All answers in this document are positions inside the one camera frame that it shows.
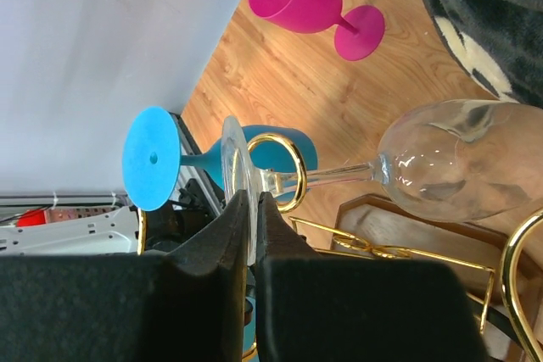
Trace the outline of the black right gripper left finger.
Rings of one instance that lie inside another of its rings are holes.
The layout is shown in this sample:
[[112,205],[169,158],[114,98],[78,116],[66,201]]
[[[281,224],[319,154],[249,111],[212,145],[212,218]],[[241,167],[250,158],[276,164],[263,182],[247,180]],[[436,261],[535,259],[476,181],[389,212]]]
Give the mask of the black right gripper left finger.
[[4,361],[239,361],[249,198],[164,255],[4,256]]

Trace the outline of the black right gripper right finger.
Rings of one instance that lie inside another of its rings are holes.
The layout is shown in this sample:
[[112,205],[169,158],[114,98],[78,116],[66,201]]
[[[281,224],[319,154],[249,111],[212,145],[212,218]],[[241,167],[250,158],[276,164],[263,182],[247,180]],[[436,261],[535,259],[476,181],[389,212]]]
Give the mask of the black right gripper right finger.
[[485,361],[467,294],[446,265],[323,256],[258,206],[256,340],[263,361]]

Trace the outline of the clear wine glass back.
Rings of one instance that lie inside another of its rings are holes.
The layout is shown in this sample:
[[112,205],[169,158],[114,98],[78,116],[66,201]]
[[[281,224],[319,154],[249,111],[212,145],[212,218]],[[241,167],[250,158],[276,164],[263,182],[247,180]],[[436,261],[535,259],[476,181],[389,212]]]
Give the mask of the clear wine glass back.
[[291,193],[287,209],[308,189],[331,183],[376,181],[409,214],[425,220],[469,222],[532,203],[542,197],[542,111],[534,106],[457,99],[407,112],[383,134],[375,159],[331,170],[308,170],[293,141],[273,132],[295,170],[256,167],[238,120],[228,117],[220,141],[227,198],[249,199],[247,262],[256,258],[260,195]]

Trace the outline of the magenta wine glass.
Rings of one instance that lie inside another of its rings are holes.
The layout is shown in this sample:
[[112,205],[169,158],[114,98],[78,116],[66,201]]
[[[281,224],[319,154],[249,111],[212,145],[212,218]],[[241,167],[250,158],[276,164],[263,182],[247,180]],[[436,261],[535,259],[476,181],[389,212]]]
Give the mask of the magenta wine glass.
[[342,58],[357,61],[373,53],[383,40],[385,21],[372,5],[342,15],[343,0],[248,0],[253,13],[288,31],[311,34],[333,25],[334,46]]

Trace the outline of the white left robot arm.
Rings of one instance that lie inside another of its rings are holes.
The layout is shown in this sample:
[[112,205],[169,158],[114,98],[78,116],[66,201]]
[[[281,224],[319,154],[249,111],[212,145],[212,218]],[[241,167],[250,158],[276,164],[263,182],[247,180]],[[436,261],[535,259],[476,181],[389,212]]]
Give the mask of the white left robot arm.
[[40,226],[3,226],[2,256],[100,255],[138,251],[139,219],[127,207]]

